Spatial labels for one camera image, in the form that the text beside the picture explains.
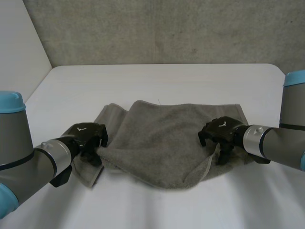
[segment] gray towel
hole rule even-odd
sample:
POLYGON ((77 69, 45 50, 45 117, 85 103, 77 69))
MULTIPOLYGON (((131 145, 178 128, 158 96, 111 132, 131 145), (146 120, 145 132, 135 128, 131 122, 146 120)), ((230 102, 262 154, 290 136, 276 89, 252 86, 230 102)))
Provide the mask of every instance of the gray towel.
MULTIPOLYGON (((97 153, 106 168, 120 169, 160 188, 190 188, 202 180, 251 162, 248 154, 235 148, 228 164, 216 165, 219 147, 208 141, 202 147, 198 132, 211 120, 229 116, 247 124, 240 105, 155 105, 135 102, 127 112, 115 104, 105 106, 95 120, 105 124, 107 148, 97 153)), ((92 187, 102 170, 76 157, 73 172, 92 187)))

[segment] gray concrete wall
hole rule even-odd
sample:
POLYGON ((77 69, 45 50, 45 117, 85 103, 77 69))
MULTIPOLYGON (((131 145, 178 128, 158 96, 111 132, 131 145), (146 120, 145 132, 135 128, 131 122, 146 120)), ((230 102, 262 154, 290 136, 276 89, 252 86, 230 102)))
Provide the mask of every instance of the gray concrete wall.
POLYGON ((305 68, 304 0, 24 0, 53 67, 272 63, 305 68))

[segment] table surface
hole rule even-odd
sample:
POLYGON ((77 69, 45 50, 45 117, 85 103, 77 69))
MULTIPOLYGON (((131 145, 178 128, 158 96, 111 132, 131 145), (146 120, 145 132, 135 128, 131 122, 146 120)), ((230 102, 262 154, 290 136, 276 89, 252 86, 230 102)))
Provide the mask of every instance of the table surface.
MULTIPOLYGON (((116 103, 240 104, 250 124, 278 126, 284 74, 270 64, 62 66, 27 101, 34 145, 92 122, 116 103)), ((104 170, 93 189, 74 176, 50 184, 0 222, 2 228, 297 228, 305 225, 305 174, 251 163, 184 191, 149 187, 104 170)))

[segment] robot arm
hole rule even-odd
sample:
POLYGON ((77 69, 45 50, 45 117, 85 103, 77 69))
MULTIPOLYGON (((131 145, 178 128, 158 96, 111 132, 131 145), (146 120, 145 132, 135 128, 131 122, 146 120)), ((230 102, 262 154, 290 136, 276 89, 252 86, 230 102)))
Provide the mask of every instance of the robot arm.
POLYGON ((233 147, 239 146, 258 163, 275 161, 305 170, 304 98, 305 70, 289 73, 284 83, 279 128, 245 126, 232 118, 221 117, 199 132, 200 141, 203 146, 206 139, 220 143, 220 163, 225 163, 233 147))
POLYGON ((65 184, 78 154, 100 166, 95 148, 107 141, 105 125, 81 123, 34 148, 21 94, 0 92, 0 219, 49 182, 65 184))

